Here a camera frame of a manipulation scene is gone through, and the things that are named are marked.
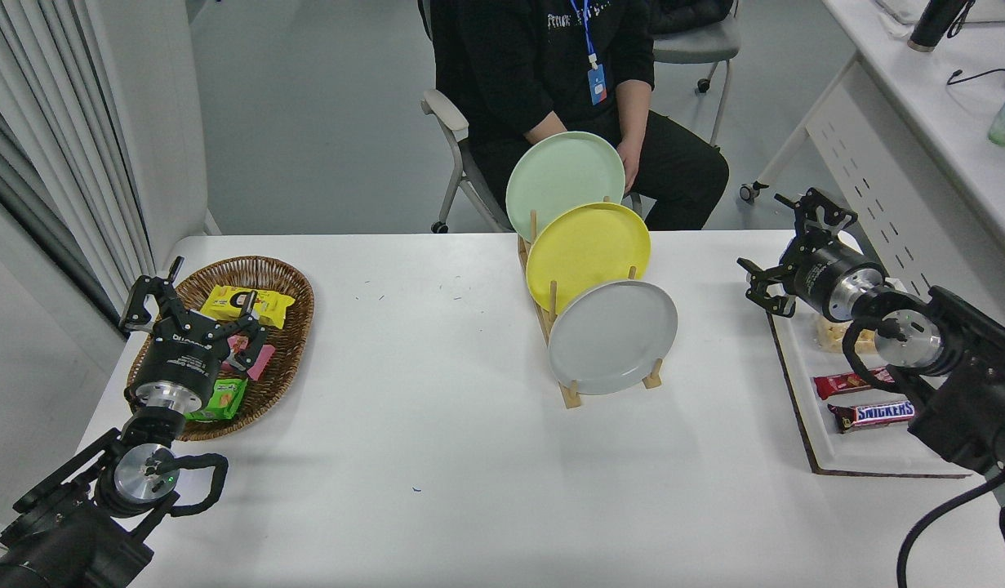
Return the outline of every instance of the person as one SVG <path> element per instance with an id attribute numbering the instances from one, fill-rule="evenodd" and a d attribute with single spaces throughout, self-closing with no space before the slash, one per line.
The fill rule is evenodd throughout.
<path id="1" fill-rule="evenodd" d="M 564 131 L 614 146 L 625 191 L 653 198 L 651 230 L 700 229 L 727 161 L 649 111 L 646 0 L 432 0 L 436 85 L 465 115 L 472 159 L 498 203 L 521 156 Z"/>

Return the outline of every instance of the white table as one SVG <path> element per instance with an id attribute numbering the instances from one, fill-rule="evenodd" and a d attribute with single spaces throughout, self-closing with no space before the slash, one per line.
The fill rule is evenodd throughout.
<path id="1" fill-rule="evenodd" d="M 903 38 L 887 36 L 874 2 L 825 0 L 825 5 L 932 154 L 962 182 L 964 196 L 1005 239 L 1005 148 L 987 137 L 1005 101 L 1005 74 L 946 87 L 954 70 L 962 69 L 963 78 L 1005 67 L 1005 23 L 965 26 L 932 53 L 921 53 Z"/>
<path id="2" fill-rule="evenodd" d="M 890 586 L 908 530 L 965 480 L 809 472 L 767 318 L 738 256 L 790 232 L 655 233 L 680 313 L 662 386 L 567 410 L 513 235 L 191 237 L 308 275 L 317 314 L 265 416 L 219 451 L 221 502 L 167 519 L 135 586 Z M 127 346 L 84 442 L 121 427 Z M 204 496 L 185 477 L 184 503 Z M 1005 587 L 996 505 L 925 533 L 916 586 Z"/>
<path id="3" fill-rule="evenodd" d="M 956 69 L 1005 67 L 1005 24 L 921 53 L 889 37 L 874 2 L 825 4 L 857 50 L 759 182 L 811 139 L 891 275 L 921 297 L 950 287 L 1005 325 L 1005 149 L 986 137 L 1005 75 L 946 86 Z"/>

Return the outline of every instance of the woven basket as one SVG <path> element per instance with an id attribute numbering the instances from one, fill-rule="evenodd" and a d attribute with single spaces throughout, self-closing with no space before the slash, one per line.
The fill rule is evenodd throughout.
<path id="1" fill-rule="evenodd" d="M 217 261 L 182 280 L 176 291 L 185 308 L 200 309 L 215 284 L 274 289 L 295 299 L 295 304 L 288 308 L 283 329 L 267 328 L 266 343 L 274 346 L 276 351 L 259 380 L 248 382 L 241 406 L 233 420 L 217 420 L 212 423 L 188 420 L 179 440 L 221 438 L 250 425 L 266 413 L 288 391 L 303 358 L 303 349 L 313 322 L 313 288 L 310 282 L 295 267 L 280 259 L 249 255 Z M 148 338 L 129 372 L 130 385 L 136 379 L 149 347 Z"/>

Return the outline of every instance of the table surface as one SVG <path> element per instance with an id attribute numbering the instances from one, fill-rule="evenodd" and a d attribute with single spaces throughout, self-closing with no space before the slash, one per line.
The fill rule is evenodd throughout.
<path id="1" fill-rule="evenodd" d="M 748 256 L 790 231 L 655 233 L 680 313 L 662 386 L 552 381 L 511 234 L 190 237 L 184 275 L 280 258 L 316 291 L 288 393 L 219 451 L 221 502 L 167 519 L 135 586 L 890 586 L 908 530 L 979 483 L 809 471 Z M 121 427 L 133 336 L 84 435 Z M 203 498 L 199 475 L 184 503 Z M 991 498 L 917 544 L 917 586 L 1005 586 Z"/>
<path id="2" fill-rule="evenodd" d="M 1005 23 L 965 26 L 959 36 L 943 38 L 934 52 L 921 53 L 910 49 L 904 38 L 887 36 L 879 21 L 882 10 L 871 0 L 825 4 L 1005 246 L 1005 148 L 987 137 L 1005 101 L 1005 74 L 946 85 L 957 69 L 968 77 L 1005 67 Z"/>

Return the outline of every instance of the pink snack package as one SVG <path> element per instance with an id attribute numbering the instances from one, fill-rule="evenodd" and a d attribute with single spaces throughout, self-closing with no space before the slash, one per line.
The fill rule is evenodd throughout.
<path id="1" fill-rule="evenodd" d="M 245 350 L 248 347 L 248 338 L 242 338 L 240 335 L 233 335 L 226 342 L 230 344 L 230 350 L 236 354 L 238 351 Z M 277 351 L 274 346 L 269 343 L 263 343 L 262 349 L 259 350 L 259 357 L 255 358 L 255 364 L 248 368 L 248 377 L 252 380 L 258 380 L 259 376 L 263 375 L 263 369 L 266 368 L 266 364 L 270 363 L 270 357 L 273 356 L 274 351 Z M 236 373 L 237 370 L 226 362 L 223 362 L 222 366 L 223 372 Z"/>

